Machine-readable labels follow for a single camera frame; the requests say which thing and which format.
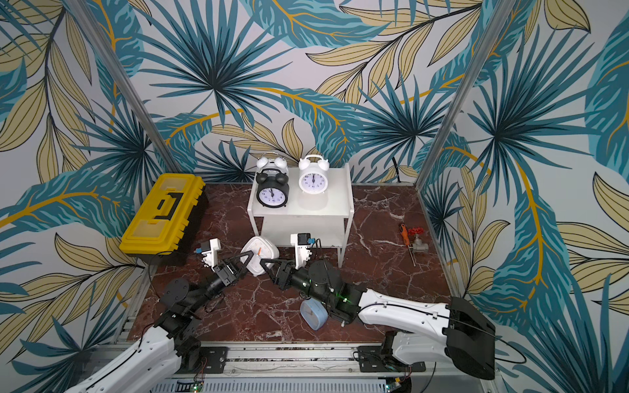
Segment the black twin-bell alarm clock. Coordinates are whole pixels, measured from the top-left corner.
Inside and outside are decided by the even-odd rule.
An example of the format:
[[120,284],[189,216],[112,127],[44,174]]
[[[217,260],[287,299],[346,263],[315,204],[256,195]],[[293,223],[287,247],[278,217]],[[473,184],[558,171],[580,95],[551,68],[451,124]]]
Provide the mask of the black twin-bell alarm clock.
[[277,209],[288,203],[290,187],[288,175],[282,170],[268,168],[261,170],[256,176],[257,201],[264,207]]

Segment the yellow black toolbox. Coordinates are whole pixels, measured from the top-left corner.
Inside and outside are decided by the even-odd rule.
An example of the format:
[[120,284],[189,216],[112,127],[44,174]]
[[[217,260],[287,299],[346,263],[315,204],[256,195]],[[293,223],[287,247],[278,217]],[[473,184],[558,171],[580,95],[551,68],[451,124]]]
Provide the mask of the yellow black toolbox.
[[126,229],[121,251],[148,265],[185,265],[209,206],[205,190],[199,176],[161,175]]

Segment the blue square alarm clock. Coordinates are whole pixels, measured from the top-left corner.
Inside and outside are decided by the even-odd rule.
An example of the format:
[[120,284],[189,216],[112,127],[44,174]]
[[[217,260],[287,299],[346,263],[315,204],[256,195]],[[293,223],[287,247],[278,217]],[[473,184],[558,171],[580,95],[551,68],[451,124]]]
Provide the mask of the blue square alarm clock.
[[317,331],[327,322],[329,314],[325,307],[316,299],[304,300],[300,305],[300,314],[308,326]]

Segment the orange handled screwdriver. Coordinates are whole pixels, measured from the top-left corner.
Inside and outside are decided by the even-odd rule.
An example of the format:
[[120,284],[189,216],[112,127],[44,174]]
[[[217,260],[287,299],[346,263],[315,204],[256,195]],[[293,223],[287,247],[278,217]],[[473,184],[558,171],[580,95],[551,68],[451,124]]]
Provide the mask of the orange handled screwdriver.
[[413,264],[414,267],[416,267],[416,258],[414,256],[414,252],[413,252],[413,247],[411,245],[411,241],[410,241],[410,234],[409,231],[406,227],[406,225],[404,223],[399,224],[399,231],[402,237],[402,240],[408,250],[408,253],[410,255],[410,260]]

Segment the white plastic twin-bell clock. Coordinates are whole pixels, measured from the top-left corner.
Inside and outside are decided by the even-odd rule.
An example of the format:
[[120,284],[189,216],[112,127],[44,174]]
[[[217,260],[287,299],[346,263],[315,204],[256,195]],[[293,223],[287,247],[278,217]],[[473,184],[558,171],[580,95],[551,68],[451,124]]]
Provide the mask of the white plastic twin-bell clock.
[[299,161],[298,167],[300,170],[298,185],[303,193],[317,195],[328,189],[330,164],[323,156],[306,155]]

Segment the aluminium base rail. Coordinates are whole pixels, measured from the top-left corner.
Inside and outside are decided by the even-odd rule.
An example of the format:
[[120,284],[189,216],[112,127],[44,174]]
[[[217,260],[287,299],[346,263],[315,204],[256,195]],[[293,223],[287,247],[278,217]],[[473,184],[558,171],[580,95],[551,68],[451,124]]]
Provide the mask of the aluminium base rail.
[[[393,339],[398,345],[396,353],[389,356],[396,360],[399,370],[404,371],[416,363],[453,364],[460,372],[481,380],[495,378],[495,350],[488,352],[486,368],[473,368],[471,360],[456,358],[452,349],[432,344],[418,334],[398,333]],[[378,373],[391,373],[384,366],[381,345],[330,343],[330,344],[243,344],[232,347],[202,346],[193,342],[193,347],[209,357],[217,358],[219,365],[231,363],[233,368],[245,364],[247,373],[272,373],[276,369],[309,373],[321,372],[337,366],[349,370],[350,363],[371,363]],[[144,392],[182,369],[182,359],[190,355],[190,349],[177,348],[175,341],[167,337],[166,331],[151,328],[145,336],[118,355],[114,360],[69,388],[69,392]]]

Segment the white square alarm clock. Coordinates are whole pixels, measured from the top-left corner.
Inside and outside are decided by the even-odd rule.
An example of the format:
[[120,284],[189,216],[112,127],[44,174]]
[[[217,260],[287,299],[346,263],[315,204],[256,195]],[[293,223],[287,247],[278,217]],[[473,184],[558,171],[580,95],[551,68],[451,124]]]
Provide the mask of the white square alarm clock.
[[269,239],[265,237],[252,237],[242,248],[242,253],[252,252],[253,257],[247,263],[247,269],[253,277],[265,274],[265,270],[261,265],[262,259],[279,258],[279,249]]

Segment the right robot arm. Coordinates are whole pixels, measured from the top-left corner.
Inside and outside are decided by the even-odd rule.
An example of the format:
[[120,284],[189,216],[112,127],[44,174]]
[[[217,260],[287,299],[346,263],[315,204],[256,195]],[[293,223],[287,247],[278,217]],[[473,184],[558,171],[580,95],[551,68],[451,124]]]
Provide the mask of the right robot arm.
[[385,363],[450,361],[474,378],[491,381],[496,375],[496,327],[464,298],[421,303],[387,296],[345,282],[325,260],[301,269],[292,260],[264,259],[260,264],[273,284],[299,291],[332,319],[390,327],[379,353]]

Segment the white two-tier shelf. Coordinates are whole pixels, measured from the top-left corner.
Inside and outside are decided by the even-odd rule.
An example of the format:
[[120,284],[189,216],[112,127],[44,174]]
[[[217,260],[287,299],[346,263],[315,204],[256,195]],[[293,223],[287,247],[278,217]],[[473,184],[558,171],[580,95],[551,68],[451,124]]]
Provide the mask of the white two-tier shelf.
[[304,193],[298,180],[298,168],[288,168],[288,199],[279,208],[263,206],[257,198],[259,185],[252,185],[247,214],[254,234],[276,247],[291,247],[293,234],[309,233],[324,249],[337,249],[337,265],[342,267],[355,213],[350,166],[330,169],[329,187],[321,194]]

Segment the white metal twin-bell clock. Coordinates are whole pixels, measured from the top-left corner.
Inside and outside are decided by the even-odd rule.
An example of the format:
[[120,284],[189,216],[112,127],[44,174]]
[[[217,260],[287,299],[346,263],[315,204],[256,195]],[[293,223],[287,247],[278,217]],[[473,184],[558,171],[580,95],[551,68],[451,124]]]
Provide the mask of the white metal twin-bell clock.
[[257,169],[260,171],[275,169],[275,170],[279,170],[281,173],[286,174],[288,173],[288,162],[282,157],[275,157],[275,158],[261,157],[257,161]]

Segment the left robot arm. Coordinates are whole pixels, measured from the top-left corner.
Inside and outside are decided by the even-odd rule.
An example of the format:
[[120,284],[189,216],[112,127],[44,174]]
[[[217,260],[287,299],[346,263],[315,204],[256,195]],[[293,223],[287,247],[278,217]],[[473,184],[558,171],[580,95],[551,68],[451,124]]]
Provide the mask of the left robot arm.
[[183,363],[193,368],[201,346],[193,336],[201,321],[198,311],[245,277],[256,256],[249,251],[221,260],[198,284],[183,278],[171,281],[161,298],[168,308],[147,326],[140,339],[67,391],[148,392],[173,376]]

